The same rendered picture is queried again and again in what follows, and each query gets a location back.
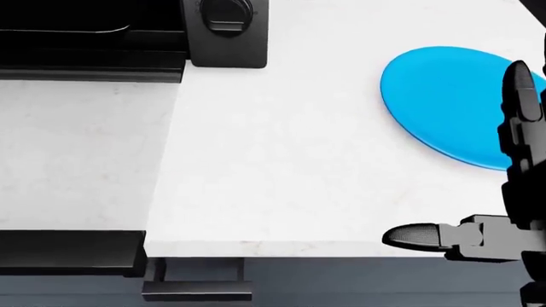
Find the glass toaster oven door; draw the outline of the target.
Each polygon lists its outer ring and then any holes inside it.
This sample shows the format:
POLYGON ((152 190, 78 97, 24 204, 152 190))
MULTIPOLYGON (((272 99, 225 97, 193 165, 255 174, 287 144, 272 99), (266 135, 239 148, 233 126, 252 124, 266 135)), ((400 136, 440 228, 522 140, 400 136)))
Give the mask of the glass toaster oven door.
POLYGON ((0 275, 142 275, 179 90, 0 81, 0 275))

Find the black toaster oven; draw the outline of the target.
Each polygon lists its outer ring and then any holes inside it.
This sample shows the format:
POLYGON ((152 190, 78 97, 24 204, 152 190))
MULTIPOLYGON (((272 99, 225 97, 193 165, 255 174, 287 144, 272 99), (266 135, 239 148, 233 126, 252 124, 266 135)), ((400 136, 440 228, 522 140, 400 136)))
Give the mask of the black toaster oven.
POLYGON ((269 0, 235 37, 210 32, 201 0, 0 0, 0 80, 177 84, 186 63, 264 68, 269 0))

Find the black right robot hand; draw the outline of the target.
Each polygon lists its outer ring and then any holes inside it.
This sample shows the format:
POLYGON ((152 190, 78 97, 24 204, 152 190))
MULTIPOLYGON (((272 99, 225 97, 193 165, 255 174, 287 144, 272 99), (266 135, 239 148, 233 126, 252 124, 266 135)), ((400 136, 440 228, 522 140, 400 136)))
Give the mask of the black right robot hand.
POLYGON ((515 61, 502 79, 503 122, 497 133, 511 159, 502 185, 505 216, 466 217, 457 226, 416 223, 389 229, 385 245, 442 252, 447 260, 506 263, 520 260, 531 282, 520 289, 522 307, 546 307, 546 90, 515 61))

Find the round blue plate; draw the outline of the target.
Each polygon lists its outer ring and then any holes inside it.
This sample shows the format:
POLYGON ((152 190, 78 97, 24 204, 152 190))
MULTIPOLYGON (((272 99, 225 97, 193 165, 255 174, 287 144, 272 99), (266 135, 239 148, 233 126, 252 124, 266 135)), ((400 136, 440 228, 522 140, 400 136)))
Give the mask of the round blue plate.
POLYGON ((497 127, 503 121, 502 77, 512 63, 499 55, 449 46, 418 48, 390 61, 380 95, 392 117, 438 153, 506 171, 497 127))

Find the black toaster oven knob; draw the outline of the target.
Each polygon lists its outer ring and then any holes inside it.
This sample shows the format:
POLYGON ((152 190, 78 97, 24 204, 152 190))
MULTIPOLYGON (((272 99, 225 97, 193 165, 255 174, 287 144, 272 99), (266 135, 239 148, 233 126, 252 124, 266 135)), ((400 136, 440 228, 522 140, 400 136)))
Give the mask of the black toaster oven knob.
POLYGON ((249 0, 201 0, 200 14, 210 32, 223 37, 241 35, 253 20, 249 0))

